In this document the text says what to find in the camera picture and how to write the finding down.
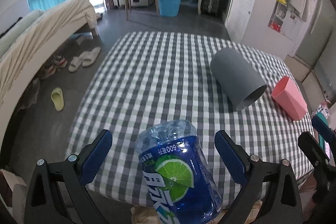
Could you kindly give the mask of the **blue plastic bottle cup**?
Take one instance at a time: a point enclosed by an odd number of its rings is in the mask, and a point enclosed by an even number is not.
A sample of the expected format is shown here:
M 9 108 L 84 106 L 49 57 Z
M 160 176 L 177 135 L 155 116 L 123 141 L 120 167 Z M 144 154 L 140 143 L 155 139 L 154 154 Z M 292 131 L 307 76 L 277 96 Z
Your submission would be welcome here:
M 143 178 L 161 223 L 209 223 L 222 211 L 222 197 L 188 121 L 157 124 L 135 143 Z

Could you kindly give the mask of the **pink faceted cup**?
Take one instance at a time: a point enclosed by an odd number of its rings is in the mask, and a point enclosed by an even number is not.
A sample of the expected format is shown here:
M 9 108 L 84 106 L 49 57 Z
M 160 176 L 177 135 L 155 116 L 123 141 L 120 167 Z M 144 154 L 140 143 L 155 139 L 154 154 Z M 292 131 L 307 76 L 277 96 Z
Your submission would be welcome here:
M 296 83 L 284 76 L 274 87 L 271 96 L 294 121 L 300 121 L 307 113 L 307 104 Z

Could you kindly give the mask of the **grey cylindrical cup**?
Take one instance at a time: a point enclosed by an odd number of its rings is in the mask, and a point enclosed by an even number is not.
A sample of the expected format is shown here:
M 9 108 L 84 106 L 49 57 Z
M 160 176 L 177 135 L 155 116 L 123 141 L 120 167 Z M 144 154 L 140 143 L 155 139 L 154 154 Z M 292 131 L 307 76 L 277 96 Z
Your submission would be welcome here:
M 261 75 L 235 49 L 218 51 L 210 62 L 210 69 L 234 111 L 251 106 L 267 89 Z

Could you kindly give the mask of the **yellow-green slipper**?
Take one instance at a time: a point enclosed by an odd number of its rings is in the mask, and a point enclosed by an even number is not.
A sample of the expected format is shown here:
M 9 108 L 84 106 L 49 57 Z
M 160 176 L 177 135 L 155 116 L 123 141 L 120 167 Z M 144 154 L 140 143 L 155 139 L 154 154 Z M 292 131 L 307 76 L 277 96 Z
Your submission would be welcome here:
M 63 91 L 60 88 L 55 88 L 51 92 L 51 100 L 57 112 L 60 112 L 64 109 Z

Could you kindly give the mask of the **white slipper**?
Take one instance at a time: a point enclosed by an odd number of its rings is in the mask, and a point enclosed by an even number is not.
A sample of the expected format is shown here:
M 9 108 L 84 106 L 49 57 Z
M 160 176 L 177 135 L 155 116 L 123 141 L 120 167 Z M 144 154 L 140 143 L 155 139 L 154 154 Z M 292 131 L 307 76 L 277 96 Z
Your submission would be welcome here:
M 72 61 L 70 62 L 70 65 L 68 67 L 68 70 L 70 73 L 74 73 L 77 71 L 80 66 L 82 65 L 86 55 L 88 54 L 87 51 L 84 51 L 80 56 L 74 56 Z
M 86 56 L 83 59 L 82 66 L 83 68 L 87 68 L 94 64 L 94 62 L 97 60 L 99 54 L 101 52 L 100 47 L 94 48 L 92 51 L 88 52 Z

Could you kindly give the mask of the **grey checkered tablecloth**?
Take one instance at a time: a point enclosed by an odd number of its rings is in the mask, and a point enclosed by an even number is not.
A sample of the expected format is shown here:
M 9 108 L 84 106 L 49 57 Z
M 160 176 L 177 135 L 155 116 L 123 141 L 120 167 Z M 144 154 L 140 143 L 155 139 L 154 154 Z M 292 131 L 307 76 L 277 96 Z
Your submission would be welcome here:
M 210 70 L 215 53 L 233 48 L 252 65 L 267 89 L 251 106 L 234 111 Z M 151 206 L 143 179 L 137 135 L 153 125 L 183 119 L 193 124 L 208 168 L 230 206 L 239 192 L 215 145 L 224 130 L 248 154 L 267 162 L 290 161 L 299 185 L 312 165 L 299 149 L 302 132 L 312 132 L 310 117 L 291 120 L 271 92 L 291 77 L 284 61 L 229 40 L 176 32 L 132 32 L 119 38 L 94 75 L 70 130 L 67 154 L 79 153 L 103 129 L 113 145 L 88 189 L 134 205 Z

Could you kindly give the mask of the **bed with beige blanket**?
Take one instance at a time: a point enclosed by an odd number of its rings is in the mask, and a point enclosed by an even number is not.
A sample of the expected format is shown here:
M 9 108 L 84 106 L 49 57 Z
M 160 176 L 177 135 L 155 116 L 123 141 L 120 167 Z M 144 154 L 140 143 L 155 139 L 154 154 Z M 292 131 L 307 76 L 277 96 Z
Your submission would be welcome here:
M 1 37 L 1 135 L 22 93 L 49 57 L 83 26 L 94 31 L 96 12 L 89 0 L 66 0 L 34 10 Z

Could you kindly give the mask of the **blue plastic basket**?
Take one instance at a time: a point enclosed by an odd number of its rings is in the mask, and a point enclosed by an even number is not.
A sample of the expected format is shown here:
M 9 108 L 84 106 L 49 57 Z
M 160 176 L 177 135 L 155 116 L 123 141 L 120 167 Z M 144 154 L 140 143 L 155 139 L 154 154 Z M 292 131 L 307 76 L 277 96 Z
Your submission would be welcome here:
M 158 0 L 159 14 L 163 17 L 175 17 L 179 13 L 181 0 Z

